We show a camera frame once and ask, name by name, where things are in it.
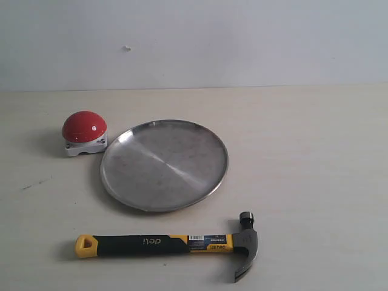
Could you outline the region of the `black and yellow claw hammer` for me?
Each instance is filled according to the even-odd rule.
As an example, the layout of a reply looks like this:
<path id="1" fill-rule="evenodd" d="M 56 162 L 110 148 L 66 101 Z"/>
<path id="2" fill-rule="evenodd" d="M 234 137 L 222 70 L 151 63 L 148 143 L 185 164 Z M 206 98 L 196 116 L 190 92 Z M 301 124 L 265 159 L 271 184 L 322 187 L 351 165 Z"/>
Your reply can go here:
<path id="1" fill-rule="evenodd" d="M 258 255 L 258 233 L 252 212 L 239 215 L 238 233 L 220 235 L 80 235 L 75 242 L 78 258 L 235 253 L 245 257 L 237 268 L 237 282 L 250 270 Z"/>

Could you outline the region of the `red dome push button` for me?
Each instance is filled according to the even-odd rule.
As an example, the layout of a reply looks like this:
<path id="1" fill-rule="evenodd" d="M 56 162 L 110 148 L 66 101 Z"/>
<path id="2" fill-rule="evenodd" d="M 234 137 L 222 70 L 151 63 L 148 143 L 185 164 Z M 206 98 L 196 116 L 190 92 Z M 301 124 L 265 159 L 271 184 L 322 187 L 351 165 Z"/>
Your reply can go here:
<path id="1" fill-rule="evenodd" d="M 68 157 L 104 152 L 108 146 L 107 124 L 100 115 L 91 111 L 70 115 L 62 126 L 62 136 Z"/>

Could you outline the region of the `round stainless steel plate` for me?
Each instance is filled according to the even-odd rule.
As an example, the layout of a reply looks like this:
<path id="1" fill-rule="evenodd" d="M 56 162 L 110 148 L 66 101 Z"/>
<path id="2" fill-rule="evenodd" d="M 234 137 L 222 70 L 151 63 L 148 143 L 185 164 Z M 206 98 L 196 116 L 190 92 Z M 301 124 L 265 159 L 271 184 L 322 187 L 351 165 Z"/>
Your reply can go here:
<path id="1" fill-rule="evenodd" d="M 162 213 L 206 199 L 221 185 L 228 166 L 227 148 L 210 129 L 163 119 L 120 134 L 102 157 L 100 177 L 121 204 Z"/>

